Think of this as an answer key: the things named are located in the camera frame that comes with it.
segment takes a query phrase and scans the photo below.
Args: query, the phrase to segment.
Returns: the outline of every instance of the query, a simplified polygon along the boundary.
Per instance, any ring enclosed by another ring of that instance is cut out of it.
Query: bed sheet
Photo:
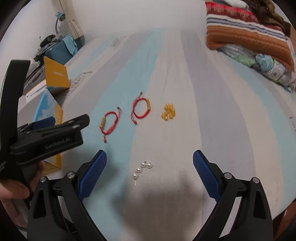
[[[296,197],[295,94],[208,50],[204,33],[159,29],[100,37],[71,60],[68,74],[64,121],[87,113],[90,125],[84,144],[62,154],[63,172],[106,151],[106,168],[84,204],[107,240],[192,240],[215,206],[192,163],[198,149],[223,172],[260,178],[273,218]],[[151,112],[134,125],[131,107],[140,91]],[[176,109],[168,122],[161,118],[166,103]],[[117,106],[122,116],[104,143],[101,118]],[[143,161],[153,167],[135,186],[132,174]]]

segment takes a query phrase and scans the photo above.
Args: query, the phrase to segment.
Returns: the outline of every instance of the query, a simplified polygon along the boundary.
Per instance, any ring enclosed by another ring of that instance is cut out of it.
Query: red string bracelet
[[[118,109],[118,115],[117,115],[117,113],[115,111],[109,111],[102,118],[102,121],[101,121],[101,124],[100,124],[100,129],[101,129],[101,132],[104,134],[103,140],[104,140],[105,143],[107,142],[106,136],[111,134],[114,131],[114,129],[115,129],[117,123],[118,123],[118,120],[119,120],[119,118],[121,116],[121,113],[122,113],[121,108],[117,107],[117,109]],[[104,131],[104,126],[105,126],[105,123],[106,123],[106,116],[110,115],[110,114],[114,114],[116,116],[116,118],[114,120],[113,125],[105,132]]]
[[[135,115],[135,117],[137,117],[138,119],[143,119],[145,118],[149,113],[150,113],[150,110],[151,110],[151,107],[150,107],[150,101],[146,98],[140,98],[141,95],[143,94],[143,92],[141,91],[140,92],[140,95],[133,101],[133,110],[131,112],[131,120],[134,122],[135,125],[137,125],[137,122],[136,120],[134,119],[133,115]],[[145,100],[146,103],[147,103],[147,111],[143,114],[143,115],[137,115],[135,113],[135,107],[137,105],[137,103],[140,101],[140,100]]]

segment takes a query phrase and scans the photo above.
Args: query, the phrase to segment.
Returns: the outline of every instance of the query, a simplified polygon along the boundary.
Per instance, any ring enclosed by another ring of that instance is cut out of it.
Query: metal screw
[[[67,178],[73,178],[75,177],[75,172],[68,172]]]
[[[227,172],[227,173],[224,174],[224,177],[226,179],[231,179],[232,178],[232,175],[229,172]]]
[[[254,178],[253,178],[253,182],[254,182],[254,183],[259,183],[259,182],[260,182],[260,180],[259,180],[259,178],[257,178],[257,177],[254,177]]]
[[[45,182],[46,181],[46,179],[47,179],[47,177],[46,176],[43,176],[43,177],[41,177],[39,180],[40,180],[40,182]]]

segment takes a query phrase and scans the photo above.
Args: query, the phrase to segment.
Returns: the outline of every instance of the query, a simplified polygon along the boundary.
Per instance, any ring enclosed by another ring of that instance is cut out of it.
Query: blue lamp
[[[58,21],[64,21],[65,19],[66,19],[66,15],[65,15],[65,13],[63,13],[63,12],[57,12],[56,13],[56,17],[57,17],[57,21],[56,21],[56,26],[55,26],[55,29],[56,29],[56,34],[59,34],[58,32],[57,32],[57,22]]]

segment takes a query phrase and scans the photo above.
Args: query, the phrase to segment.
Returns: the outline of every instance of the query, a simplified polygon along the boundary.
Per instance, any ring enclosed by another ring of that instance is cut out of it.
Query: human hand
[[[38,162],[38,171],[35,177],[30,181],[32,191],[35,191],[39,179],[43,176],[43,172],[44,161],[40,161]],[[27,223],[16,209],[12,199],[25,199],[29,195],[29,189],[24,184],[11,179],[0,180],[0,201],[13,223],[24,228],[27,227]]]

